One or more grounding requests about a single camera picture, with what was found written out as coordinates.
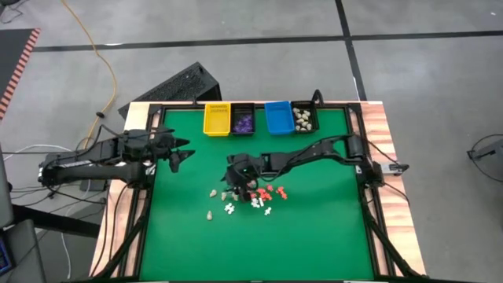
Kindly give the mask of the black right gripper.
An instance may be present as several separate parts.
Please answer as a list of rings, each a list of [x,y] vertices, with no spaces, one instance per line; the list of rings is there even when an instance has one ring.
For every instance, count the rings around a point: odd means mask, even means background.
[[[250,202],[251,194],[248,192],[248,184],[251,180],[256,180],[261,176],[261,166],[263,162],[260,157],[254,157],[247,153],[229,155],[226,157],[228,166],[224,175],[227,183],[235,183],[233,191],[239,193],[242,202]]]

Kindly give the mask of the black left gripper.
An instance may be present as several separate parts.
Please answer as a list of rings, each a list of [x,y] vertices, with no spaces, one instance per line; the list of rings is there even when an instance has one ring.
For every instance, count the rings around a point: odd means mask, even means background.
[[[168,160],[171,171],[178,172],[180,164],[195,153],[195,150],[178,150],[189,143],[189,140],[176,138],[171,133],[155,133],[151,138],[151,161]]]

